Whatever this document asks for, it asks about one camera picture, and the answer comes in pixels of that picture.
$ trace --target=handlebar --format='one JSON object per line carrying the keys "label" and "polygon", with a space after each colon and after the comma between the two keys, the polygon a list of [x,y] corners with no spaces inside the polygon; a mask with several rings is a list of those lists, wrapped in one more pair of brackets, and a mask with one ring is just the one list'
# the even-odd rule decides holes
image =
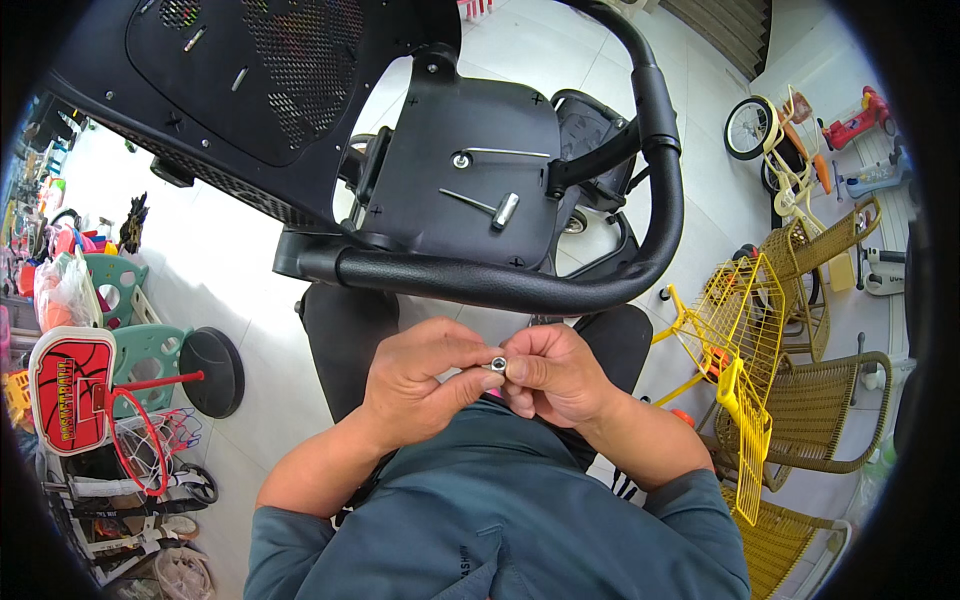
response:
{"label": "handlebar", "polygon": [[646,39],[618,12],[599,0],[558,1],[595,18],[626,47],[634,65],[637,117],[594,151],[569,162],[551,162],[547,193],[559,199],[567,187],[642,151],[650,165],[652,202],[650,227],[636,259],[611,276],[578,281],[458,258],[327,246],[300,255],[297,269],[303,276],[546,315],[607,310],[636,298],[660,278],[684,225],[680,136],[666,83]]}

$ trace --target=red pole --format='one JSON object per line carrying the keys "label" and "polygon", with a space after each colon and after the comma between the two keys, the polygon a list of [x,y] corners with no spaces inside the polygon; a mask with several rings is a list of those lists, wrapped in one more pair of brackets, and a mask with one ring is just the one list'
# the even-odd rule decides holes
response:
{"label": "red pole", "polygon": [[170,385],[171,383],[183,383],[184,381],[200,381],[204,378],[203,371],[191,372],[186,375],[174,375],[173,377],[161,377],[160,379],[149,379],[147,381],[131,381],[128,383],[114,384],[115,388],[123,388],[128,392],[137,390],[149,390],[150,388],[159,388]]}

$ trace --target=black round base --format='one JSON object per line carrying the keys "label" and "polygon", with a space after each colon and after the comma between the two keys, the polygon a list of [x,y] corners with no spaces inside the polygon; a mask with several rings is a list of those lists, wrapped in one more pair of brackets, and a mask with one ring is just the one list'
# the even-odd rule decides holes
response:
{"label": "black round base", "polygon": [[244,392],[243,363],[233,342],[219,329],[201,327],[183,341],[180,373],[203,371],[200,381],[183,383],[197,410],[224,419],[240,406]]}

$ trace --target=red hoop rim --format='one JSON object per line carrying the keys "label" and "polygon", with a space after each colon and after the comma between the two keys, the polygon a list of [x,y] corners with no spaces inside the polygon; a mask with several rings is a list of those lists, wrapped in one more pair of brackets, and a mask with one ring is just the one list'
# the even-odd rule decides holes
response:
{"label": "red hoop rim", "polygon": [[[139,414],[139,417],[143,419],[144,427],[147,429],[147,434],[150,436],[150,441],[154,443],[154,450],[156,456],[160,462],[160,486],[156,490],[148,488],[143,485],[143,482],[140,481],[140,476],[138,476],[134,471],[133,467],[130,464],[130,459],[127,458],[127,455],[124,454],[124,450],[120,445],[120,439],[116,434],[116,420],[113,418],[113,402],[118,396],[123,396],[128,402],[133,405],[133,408],[136,409],[136,412]],[[169,479],[169,473],[167,472],[167,458],[168,456],[162,451],[162,446],[160,445],[160,438],[156,434],[156,428],[152,421],[150,421],[150,416],[147,414],[147,411],[143,410],[143,406],[136,401],[136,398],[133,397],[133,394],[128,392],[123,388],[113,388],[113,392],[108,395],[107,401],[107,421],[110,425],[110,436],[113,438],[113,447],[117,451],[117,457],[120,459],[120,464],[123,465],[124,470],[131,477],[133,481],[136,482],[137,487],[140,488],[144,493],[149,496],[159,496],[167,491],[167,481]]]}

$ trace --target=rattan chair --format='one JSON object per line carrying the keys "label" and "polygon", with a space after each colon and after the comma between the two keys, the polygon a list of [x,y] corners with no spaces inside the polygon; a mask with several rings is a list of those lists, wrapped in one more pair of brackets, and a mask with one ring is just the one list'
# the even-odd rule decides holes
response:
{"label": "rattan chair", "polygon": [[720,492],[731,507],[733,520],[743,538],[750,597],[754,600],[771,597],[790,576],[814,536],[822,530],[832,531],[827,553],[815,557],[813,570],[793,594],[795,598],[806,598],[824,581],[850,541],[851,527],[845,520],[807,516],[762,500],[756,525],[751,526],[733,509],[736,490],[720,486]]}
{"label": "rattan chair", "polygon": [[[856,225],[857,214],[872,207],[874,218],[863,230]],[[820,266],[834,256],[846,252],[863,241],[880,222],[880,205],[876,198],[857,204],[853,211],[833,227],[817,237],[810,237],[801,219],[794,219],[782,228],[774,229],[760,244],[759,251],[767,255],[774,274],[783,288],[787,309],[784,323],[799,323],[799,330],[784,331],[780,348],[791,354],[808,353],[814,361],[824,356],[830,334],[830,311],[827,288]],[[819,301],[809,303],[804,276],[816,272],[812,285],[820,287]]]}
{"label": "rattan chair", "polygon": [[[843,433],[857,375],[861,365],[871,363],[879,363],[888,373],[873,439],[855,459],[835,461],[833,453]],[[890,359],[883,352],[864,352],[808,365],[794,365],[784,355],[766,404],[773,418],[766,463],[779,467],[773,470],[764,464],[763,485],[776,492],[792,467],[827,473],[850,473],[863,467],[883,435],[893,392],[892,372]],[[713,458],[723,474],[725,469],[736,469],[738,465],[740,432],[723,409],[717,413],[713,426],[716,438],[706,442],[719,447]]]}

